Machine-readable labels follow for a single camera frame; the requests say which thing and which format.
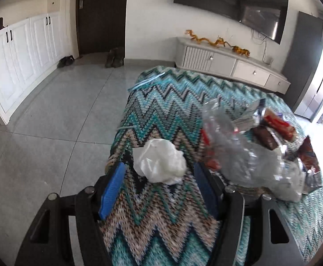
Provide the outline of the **white plastic bag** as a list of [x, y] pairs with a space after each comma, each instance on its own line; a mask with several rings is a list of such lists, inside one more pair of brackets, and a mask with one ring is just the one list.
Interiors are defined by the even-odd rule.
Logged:
[[187, 164], [182, 151], [169, 140], [150, 139], [143, 147], [133, 148], [133, 168], [150, 183], [181, 184]]

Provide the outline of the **red snack bag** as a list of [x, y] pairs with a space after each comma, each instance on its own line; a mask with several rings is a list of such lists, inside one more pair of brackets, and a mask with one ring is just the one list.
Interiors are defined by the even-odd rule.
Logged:
[[320, 172], [319, 161], [315, 155], [309, 136], [303, 140], [302, 145], [297, 151], [297, 156], [311, 174], [318, 174]]

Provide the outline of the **clear crumpled plastic bottle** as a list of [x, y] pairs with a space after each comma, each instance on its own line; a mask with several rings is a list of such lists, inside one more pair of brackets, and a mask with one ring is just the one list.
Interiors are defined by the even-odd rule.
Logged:
[[[231, 183], [267, 188], [280, 200], [298, 202], [306, 177], [303, 164], [290, 157], [284, 139], [265, 122], [266, 113], [270, 110], [264, 99], [251, 103], [238, 119], [231, 119], [216, 99], [204, 104], [202, 125], [211, 150], [209, 157]], [[282, 146], [274, 150], [263, 146], [252, 131], [259, 125], [274, 131]]]

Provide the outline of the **zigzag knitted table cloth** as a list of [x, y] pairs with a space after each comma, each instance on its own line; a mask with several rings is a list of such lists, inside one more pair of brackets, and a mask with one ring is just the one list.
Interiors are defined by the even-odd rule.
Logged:
[[288, 145], [294, 153], [305, 134], [276, 94], [161, 65], [140, 74], [106, 167], [126, 167], [116, 201], [98, 223], [108, 265], [206, 265], [221, 223], [193, 176], [205, 150], [202, 107], [218, 99], [236, 119], [261, 98], [296, 129]]

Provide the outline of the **brown snack wrapper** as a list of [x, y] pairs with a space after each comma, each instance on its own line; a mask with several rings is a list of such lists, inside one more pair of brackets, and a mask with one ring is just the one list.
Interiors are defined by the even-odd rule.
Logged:
[[269, 150], [274, 150], [282, 146], [282, 142], [279, 137], [275, 134], [274, 131], [259, 125], [252, 129], [254, 136], [259, 140], [259, 142]]

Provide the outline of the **red white paper cup wrapper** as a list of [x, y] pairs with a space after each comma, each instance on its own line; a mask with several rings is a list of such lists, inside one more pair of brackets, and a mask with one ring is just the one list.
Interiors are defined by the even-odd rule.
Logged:
[[265, 114], [264, 120], [271, 128], [277, 131], [283, 139], [289, 142], [295, 141], [297, 131], [291, 124], [276, 115], [271, 115], [270, 113]]

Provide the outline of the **brown boots pair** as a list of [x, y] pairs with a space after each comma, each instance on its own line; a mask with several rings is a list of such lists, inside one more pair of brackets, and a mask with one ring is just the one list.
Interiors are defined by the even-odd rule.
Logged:
[[105, 68], [118, 68], [124, 65], [125, 50], [124, 47], [116, 47], [109, 51]]

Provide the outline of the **black shoes pair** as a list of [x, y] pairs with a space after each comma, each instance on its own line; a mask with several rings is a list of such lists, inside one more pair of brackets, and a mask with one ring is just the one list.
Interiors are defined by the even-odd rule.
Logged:
[[70, 66], [74, 63], [75, 59], [72, 55], [68, 56], [68, 57], [63, 57], [62, 59], [59, 60], [57, 68], [63, 68], [63, 67], [67, 67]]

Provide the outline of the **white tv cabinet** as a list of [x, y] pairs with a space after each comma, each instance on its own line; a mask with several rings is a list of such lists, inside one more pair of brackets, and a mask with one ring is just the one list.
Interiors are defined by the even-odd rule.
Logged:
[[284, 75], [256, 59], [187, 38], [179, 37], [177, 41], [175, 65], [180, 69], [229, 78], [281, 94], [290, 86]]

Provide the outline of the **golden dragon figurine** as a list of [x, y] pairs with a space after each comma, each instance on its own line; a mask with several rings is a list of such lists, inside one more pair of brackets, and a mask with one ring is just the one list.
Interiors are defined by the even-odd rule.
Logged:
[[220, 38], [220, 37], [218, 37], [216, 41], [211, 41], [210, 39], [205, 37], [199, 38], [191, 29], [185, 30], [185, 35], [189, 35], [190, 39], [192, 41], [197, 42], [198, 44], [201, 44], [202, 42], [207, 42], [209, 45], [213, 47], [219, 47], [219, 46], [225, 47], [226, 45], [230, 46], [230, 44], [227, 41], [225, 41], [223, 38]]

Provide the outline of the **golden tiger figurine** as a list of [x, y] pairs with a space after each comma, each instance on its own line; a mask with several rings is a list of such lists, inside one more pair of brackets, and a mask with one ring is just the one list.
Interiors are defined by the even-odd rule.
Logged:
[[232, 51], [238, 55], [243, 55], [245, 57], [250, 57], [250, 51], [248, 49], [243, 49], [238, 46], [232, 46]]

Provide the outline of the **grey double door refrigerator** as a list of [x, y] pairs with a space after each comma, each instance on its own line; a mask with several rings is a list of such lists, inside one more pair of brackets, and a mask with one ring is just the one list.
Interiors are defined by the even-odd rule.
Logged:
[[283, 96], [298, 116], [313, 120], [323, 101], [323, 20], [298, 12], [283, 75], [290, 82]]

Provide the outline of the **dark wooden door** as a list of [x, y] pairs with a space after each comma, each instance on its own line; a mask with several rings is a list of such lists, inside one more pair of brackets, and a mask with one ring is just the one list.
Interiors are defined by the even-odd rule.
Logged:
[[127, 0], [77, 0], [79, 54], [125, 46]]

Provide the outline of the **white wall cabinet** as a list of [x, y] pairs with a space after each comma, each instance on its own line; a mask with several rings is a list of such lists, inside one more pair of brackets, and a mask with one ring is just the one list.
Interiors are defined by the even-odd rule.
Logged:
[[0, 124], [72, 53], [69, 0], [0, 0]]

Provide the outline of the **wall mounted black television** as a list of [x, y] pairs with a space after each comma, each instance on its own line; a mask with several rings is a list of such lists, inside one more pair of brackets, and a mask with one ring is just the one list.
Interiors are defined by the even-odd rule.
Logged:
[[173, 0], [236, 20], [280, 44], [288, 0]]

